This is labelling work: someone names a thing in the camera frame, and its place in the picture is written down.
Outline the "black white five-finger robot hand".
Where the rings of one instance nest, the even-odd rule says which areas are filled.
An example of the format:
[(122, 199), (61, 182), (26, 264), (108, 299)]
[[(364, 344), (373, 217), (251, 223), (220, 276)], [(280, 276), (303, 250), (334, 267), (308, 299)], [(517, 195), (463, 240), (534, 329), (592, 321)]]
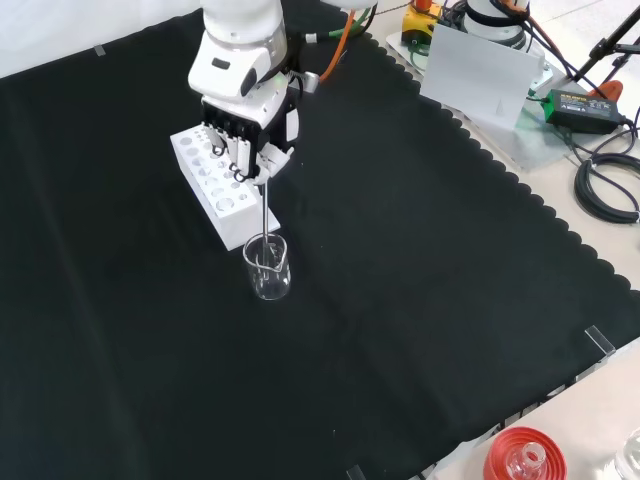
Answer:
[(263, 185), (292, 157), (299, 133), (295, 94), (279, 73), (235, 100), (201, 91), (203, 124), (213, 134), (213, 152), (225, 154), (235, 181)]

